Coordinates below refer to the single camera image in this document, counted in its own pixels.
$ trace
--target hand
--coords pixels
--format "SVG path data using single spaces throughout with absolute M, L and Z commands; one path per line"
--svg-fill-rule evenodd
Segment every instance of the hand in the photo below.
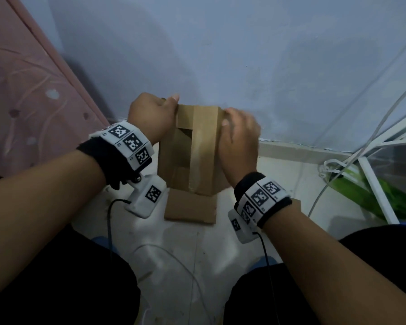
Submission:
M 178 107 L 179 94 L 162 100 L 143 92 L 129 108 L 128 122 L 138 127 L 151 142 L 159 142 L 174 124 L 174 113 Z
M 242 110 L 228 108 L 229 120 L 222 121 L 218 155 L 227 181 L 236 187 L 242 178 L 257 171 L 260 125 L 254 116 Z

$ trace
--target open cardboard box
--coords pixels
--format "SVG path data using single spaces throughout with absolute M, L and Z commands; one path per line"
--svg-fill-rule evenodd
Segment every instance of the open cardboard box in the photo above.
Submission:
M 229 187 L 217 156 L 223 119 L 217 106 L 178 106 L 159 146 L 158 175 L 170 187 L 165 219 L 216 222 L 217 193 Z

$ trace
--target pink bedding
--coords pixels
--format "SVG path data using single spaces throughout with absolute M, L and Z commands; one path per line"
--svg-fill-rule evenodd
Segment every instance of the pink bedding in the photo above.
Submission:
M 108 125 L 19 0 L 0 0 L 0 175 L 60 156 Z

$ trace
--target fingernail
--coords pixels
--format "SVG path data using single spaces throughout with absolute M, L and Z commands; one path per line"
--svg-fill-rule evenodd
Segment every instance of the fingernail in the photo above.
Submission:
M 179 94 L 175 93 L 173 96 L 171 96 L 174 100 L 176 100 L 176 102 L 179 101 Z

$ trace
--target person's right arm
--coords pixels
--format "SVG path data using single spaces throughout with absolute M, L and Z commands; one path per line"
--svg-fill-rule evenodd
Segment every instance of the person's right arm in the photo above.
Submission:
M 260 126 L 227 109 L 219 157 L 232 187 L 256 171 Z M 332 238 L 294 206 L 270 217 L 263 230 L 322 324 L 406 324 L 406 294 Z

